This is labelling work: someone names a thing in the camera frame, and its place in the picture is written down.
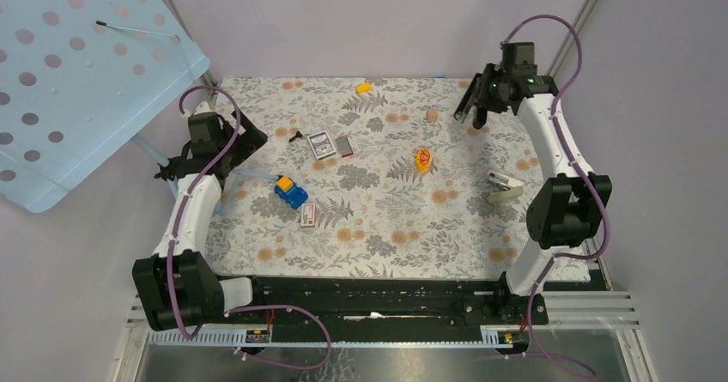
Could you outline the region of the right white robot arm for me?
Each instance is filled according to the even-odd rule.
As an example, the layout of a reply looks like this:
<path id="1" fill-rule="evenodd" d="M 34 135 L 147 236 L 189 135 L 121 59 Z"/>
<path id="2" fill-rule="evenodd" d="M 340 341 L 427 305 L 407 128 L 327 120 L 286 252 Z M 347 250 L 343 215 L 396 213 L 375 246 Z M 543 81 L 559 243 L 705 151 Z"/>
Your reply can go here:
<path id="1" fill-rule="evenodd" d="M 512 324 L 526 312 L 523 296 L 538 291 L 557 258 L 606 226 L 605 208 L 612 184 L 583 158 L 561 110 L 559 88 L 551 76 L 540 76 L 531 42 L 504 42 L 498 64 L 475 74 L 453 117 L 471 116 L 481 129 L 490 113 L 512 112 L 524 126 L 543 174 L 543 185 L 526 211 L 529 243 L 505 272 L 507 291 L 492 301 L 497 319 Z"/>

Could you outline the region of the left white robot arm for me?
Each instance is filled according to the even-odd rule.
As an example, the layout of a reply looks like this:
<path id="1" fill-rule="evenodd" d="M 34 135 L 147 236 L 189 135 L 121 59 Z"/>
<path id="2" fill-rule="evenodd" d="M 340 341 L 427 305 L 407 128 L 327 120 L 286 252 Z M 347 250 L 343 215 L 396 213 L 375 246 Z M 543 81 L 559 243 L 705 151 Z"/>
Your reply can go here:
<path id="1" fill-rule="evenodd" d="M 152 255 L 132 267 L 152 330 L 178 329 L 193 338 L 232 310 L 247 323 L 265 315 L 267 302 L 252 280 L 219 279 L 202 251 L 228 176 L 268 140 L 238 107 L 234 118 L 230 124 L 217 112 L 192 114 L 189 141 L 156 175 L 177 187 L 173 212 Z"/>

